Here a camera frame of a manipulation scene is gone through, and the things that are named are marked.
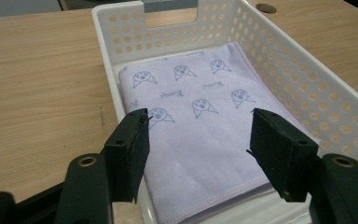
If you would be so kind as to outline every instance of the table hole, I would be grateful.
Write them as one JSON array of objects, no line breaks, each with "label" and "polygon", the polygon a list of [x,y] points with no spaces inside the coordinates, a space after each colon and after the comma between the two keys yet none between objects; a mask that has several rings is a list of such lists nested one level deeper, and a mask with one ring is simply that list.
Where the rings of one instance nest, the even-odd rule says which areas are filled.
[{"label": "table hole", "polygon": [[268,13],[268,14],[273,14],[277,12],[277,8],[269,5],[269,4],[265,4],[265,3],[259,3],[255,5],[255,8],[257,8],[257,10],[264,12],[264,13]]}]

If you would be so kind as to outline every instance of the table surface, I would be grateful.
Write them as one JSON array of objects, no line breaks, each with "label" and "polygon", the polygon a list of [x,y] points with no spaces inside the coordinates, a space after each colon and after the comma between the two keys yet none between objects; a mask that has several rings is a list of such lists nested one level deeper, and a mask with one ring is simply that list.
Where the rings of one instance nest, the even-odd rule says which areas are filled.
[{"label": "table surface", "polygon": [[[266,17],[358,91],[357,8],[248,2],[275,6]],[[20,202],[62,182],[69,162],[100,152],[116,127],[90,9],[0,18],[0,190]],[[116,223],[143,222],[135,204],[114,209]]]}]

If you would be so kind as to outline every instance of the white plastic basket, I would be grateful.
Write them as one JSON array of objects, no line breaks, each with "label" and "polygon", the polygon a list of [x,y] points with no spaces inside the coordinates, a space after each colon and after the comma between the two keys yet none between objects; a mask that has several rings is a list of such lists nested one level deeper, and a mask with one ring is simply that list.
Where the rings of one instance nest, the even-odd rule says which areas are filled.
[{"label": "white plastic basket", "polygon": [[[274,95],[322,140],[321,156],[358,160],[358,93],[246,1],[199,0],[195,21],[159,28],[145,25],[141,1],[99,6],[92,17],[118,120],[125,116],[117,76],[123,67],[237,41]],[[139,202],[145,222],[156,223],[145,182]],[[310,223],[307,211],[306,203],[269,194],[201,222]]]}]

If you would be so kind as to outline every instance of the folded cloth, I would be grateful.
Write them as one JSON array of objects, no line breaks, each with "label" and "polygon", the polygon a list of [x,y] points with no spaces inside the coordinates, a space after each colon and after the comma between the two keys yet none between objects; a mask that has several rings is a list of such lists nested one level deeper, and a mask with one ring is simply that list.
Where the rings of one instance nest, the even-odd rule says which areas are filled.
[{"label": "folded cloth", "polygon": [[250,145],[252,110],[299,127],[259,79],[238,43],[125,67],[127,112],[147,107],[145,167],[158,223],[186,223],[271,190]]}]

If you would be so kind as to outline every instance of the printed pattern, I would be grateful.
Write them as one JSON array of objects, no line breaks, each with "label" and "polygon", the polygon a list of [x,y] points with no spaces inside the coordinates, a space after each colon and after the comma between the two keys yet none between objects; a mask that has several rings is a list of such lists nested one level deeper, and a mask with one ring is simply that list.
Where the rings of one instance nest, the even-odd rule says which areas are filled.
[{"label": "printed pattern", "polygon": [[146,71],[136,73],[133,76],[133,88],[135,89],[138,85],[144,82],[151,82],[157,84],[157,81],[154,79],[154,77]]}]

